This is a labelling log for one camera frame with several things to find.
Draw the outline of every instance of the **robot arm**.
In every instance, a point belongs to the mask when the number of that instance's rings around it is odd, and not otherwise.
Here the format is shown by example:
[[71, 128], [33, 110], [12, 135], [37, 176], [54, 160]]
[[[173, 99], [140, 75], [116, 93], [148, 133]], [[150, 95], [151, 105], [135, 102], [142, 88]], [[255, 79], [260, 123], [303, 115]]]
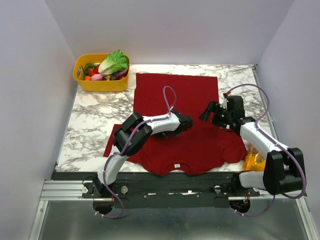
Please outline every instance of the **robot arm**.
[[[138, 125], [138, 131], [130, 138], [133, 129]], [[132, 155], [136, 154], [143, 147], [151, 135], [178, 136], [181, 132], [190, 129], [193, 125], [189, 115], [181, 115], [177, 110], [172, 110], [170, 114], [158, 116], [141, 116], [133, 113], [114, 132], [114, 141], [109, 155], [109, 162], [105, 170], [105, 182], [112, 184], [124, 162]], [[103, 174], [98, 173], [98, 178], [103, 183]]]
[[219, 104], [211, 101], [206, 110], [199, 116], [208, 121], [211, 113], [214, 116], [211, 123], [221, 128], [230, 128], [238, 136], [244, 138], [266, 159], [264, 172], [241, 172], [237, 178], [243, 188], [258, 188], [267, 190], [271, 195], [284, 194], [302, 189], [302, 176], [296, 164], [281, 148], [292, 154], [305, 175], [303, 153], [298, 148], [289, 148], [280, 143], [259, 125], [256, 120], [245, 116], [244, 102], [241, 96], [224, 94], [225, 101]]

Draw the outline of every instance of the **yellow plastic bag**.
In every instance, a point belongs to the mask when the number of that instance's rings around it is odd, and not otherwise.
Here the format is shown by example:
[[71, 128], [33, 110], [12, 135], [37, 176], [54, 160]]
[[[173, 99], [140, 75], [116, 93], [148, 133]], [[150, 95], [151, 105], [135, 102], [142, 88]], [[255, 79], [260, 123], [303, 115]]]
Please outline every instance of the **yellow plastic bag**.
[[245, 156], [244, 163], [242, 165], [245, 171], [262, 172], [265, 170], [266, 160], [258, 150], [251, 145], [248, 154]]

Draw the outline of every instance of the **gray floor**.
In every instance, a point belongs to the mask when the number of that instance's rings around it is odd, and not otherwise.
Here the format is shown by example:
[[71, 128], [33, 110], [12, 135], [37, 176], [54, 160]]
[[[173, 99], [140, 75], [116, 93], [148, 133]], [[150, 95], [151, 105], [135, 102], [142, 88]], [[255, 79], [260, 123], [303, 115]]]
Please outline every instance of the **gray floor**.
[[[271, 199], [251, 200], [249, 213], [266, 209]], [[109, 220], [94, 215], [89, 201], [49, 203], [41, 240], [307, 240], [298, 206], [276, 199], [260, 217], [242, 217], [228, 208], [128, 209]]]

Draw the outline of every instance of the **table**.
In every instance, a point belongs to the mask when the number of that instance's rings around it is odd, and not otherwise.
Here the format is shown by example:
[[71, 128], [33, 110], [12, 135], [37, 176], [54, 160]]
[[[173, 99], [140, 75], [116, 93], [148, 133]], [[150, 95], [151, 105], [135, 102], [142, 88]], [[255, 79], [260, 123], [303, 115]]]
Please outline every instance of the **table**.
[[[114, 124], [121, 124], [133, 113], [136, 73], [161, 73], [218, 77], [220, 102], [223, 93], [240, 84], [256, 84], [250, 65], [131, 65], [128, 89], [124, 92], [86, 92], [78, 86], [65, 138], [57, 161], [58, 172], [97, 172], [103, 169], [103, 157]], [[258, 89], [251, 86], [237, 88], [247, 116], [258, 118], [264, 111]], [[260, 121], [271, 132], [267, 118]], [[243, 161], [225, 163], [210, 172], [242, 171]], [[121, 172], [147, 172], [140, 164], [125, 162]]]

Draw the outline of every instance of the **yellow object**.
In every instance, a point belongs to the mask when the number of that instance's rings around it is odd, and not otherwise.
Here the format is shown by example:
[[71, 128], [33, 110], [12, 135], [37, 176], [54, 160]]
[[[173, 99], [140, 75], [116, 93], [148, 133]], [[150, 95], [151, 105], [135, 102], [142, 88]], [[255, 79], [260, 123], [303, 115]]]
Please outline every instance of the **yellow object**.
[[266, 160], [261, 155], [258, 150], [251, 145], [250, 151], [245, 156], [244, 163], [242, 165], [243, 170], [245, 171], [256, 171], [262, 172], [265, 170]]
[[107, 80], [103, 81], [84, 81], [84, 68], [89, 63], [102, 63], [109, 53], [97, 53], [97, 54], [85, 54], [78, 58], [73, 70], [73, 77], [87, 92], [122, 92], [128, 88], [128, 78], [130, 71], [130, 59], [127, 55], [124, 55], [128, 60], [128, 72], [124, 79], [112, 80], [107, 77]]

